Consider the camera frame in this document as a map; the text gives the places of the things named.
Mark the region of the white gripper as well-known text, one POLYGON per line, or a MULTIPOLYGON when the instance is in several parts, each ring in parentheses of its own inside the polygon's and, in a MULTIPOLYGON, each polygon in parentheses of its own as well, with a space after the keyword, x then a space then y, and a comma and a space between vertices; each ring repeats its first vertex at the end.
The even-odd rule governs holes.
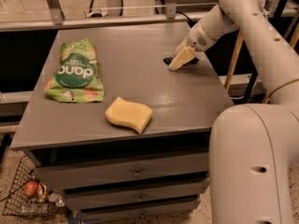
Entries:
POLYGON ((188 63, 195 58, 195 49, 199 52, 206 51, 215 44, 216 39, 211 38, 207 34, 202 21, 197 22, 175 49, 175 54, 177 55, 169 64, 169 69, 172 71, 178 70, 185 63, 188 63))

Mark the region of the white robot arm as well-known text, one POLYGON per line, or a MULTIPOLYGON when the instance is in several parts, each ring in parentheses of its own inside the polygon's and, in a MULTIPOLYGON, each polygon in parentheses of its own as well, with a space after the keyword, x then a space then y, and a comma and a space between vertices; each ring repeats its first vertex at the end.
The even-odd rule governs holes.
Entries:
POLYGON ((263 0, 219 0, 177 47, 170 69, 234 29, 244 37, 266 104, 235 105, 209 142, 213 224, 293 224, 289 168, 299 160, 299 56, 263 14, 263 0))

